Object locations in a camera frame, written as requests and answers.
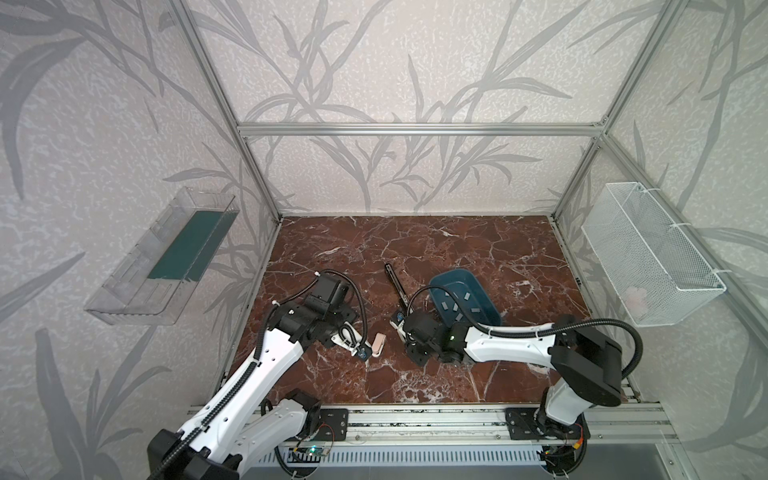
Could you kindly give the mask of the black stapler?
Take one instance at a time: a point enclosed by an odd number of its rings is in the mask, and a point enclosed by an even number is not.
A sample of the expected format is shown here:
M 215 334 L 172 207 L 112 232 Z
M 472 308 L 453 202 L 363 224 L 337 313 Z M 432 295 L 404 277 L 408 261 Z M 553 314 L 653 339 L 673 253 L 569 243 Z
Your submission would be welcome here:
M 406 313 L 407 309 L 408 309 L 408 304 L 409 304 L 409 297 L 408 297 L 408 295 L 407 295 L 407 293 L 406 293 L 406 291 L 405 291 L 401 281 L 399 280 L 399 278 L 398 278 L 398 276 L 397 276 L 397 274 L 395 272 L 394 267 L 390 263 L 385 263 L 384 264 L 384 270 L 385 270 L 385 273 L 387 275 L 387 278 L 389 279 L 390 283 L 392 284 L 392 286 L 394 287 L 394 289 L 396 291 L 396 294 L 398 296 L 398 300 L 399 300 L 399 304 L 400 304 L 401 310 L 404 313 Z

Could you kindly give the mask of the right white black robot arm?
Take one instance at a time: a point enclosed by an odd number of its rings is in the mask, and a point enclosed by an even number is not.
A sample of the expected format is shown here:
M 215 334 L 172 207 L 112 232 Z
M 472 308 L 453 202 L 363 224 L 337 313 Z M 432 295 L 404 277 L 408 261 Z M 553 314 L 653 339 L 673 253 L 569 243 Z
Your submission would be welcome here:
M 461 318 L 447 325 L 434 313 L 414 308 L 421 293 L 432 290 L 459 303 L 447 288 L 427 285 L 390 320 L 409 358 L 420 366 L 435 358 L 449 364 L 525 363 L 556 371 L 560 379 L 546 389 L 539 406 L 537 422 L 542 427 L 568 427 L 593 406 L 620 405 L 622 381 L 642 360 L 642 337 L 626 322 L 564 315 L 533 327 L 490 326 L 459 306 Z

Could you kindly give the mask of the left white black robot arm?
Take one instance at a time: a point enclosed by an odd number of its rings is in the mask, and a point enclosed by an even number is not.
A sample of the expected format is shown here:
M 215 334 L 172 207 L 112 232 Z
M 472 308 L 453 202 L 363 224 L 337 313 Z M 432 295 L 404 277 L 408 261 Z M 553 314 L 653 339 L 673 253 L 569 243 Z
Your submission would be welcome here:
M 178 430 L 151 440 L 152 479 L 239 479 L 268 452 L 319 427 L 320 403 L 296 391 L 263 416 L 255 415 L 280 378 L 315 343 L 340 346 L 358 360 L 372 348 L 362 293 L 347 275 L 325 269 L 299 292 L 274 302 L 257 343 L 224 386 Z

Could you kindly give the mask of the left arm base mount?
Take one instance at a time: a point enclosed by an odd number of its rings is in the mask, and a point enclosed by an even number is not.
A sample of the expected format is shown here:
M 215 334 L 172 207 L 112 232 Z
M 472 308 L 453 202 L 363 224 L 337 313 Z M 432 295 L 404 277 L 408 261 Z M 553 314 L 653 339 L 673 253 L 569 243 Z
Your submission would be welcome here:
M 327 408 L 311 412 L 303 429 L 290 440 L 321 442 L 344 441 L 349 426 L 350 411 L 346 408 Z

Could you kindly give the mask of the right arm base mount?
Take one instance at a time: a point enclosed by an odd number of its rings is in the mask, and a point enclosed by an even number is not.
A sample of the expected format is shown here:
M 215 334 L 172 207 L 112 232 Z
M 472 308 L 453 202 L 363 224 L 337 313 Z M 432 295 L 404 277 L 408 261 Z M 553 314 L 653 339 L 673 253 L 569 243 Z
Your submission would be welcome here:
M 579 443 L 591 437 L 583 414 L 574 424 L 564 425 L 549 419 L 538 407 L 509 407 L 504 410 L 504 420 L 511 440 Z

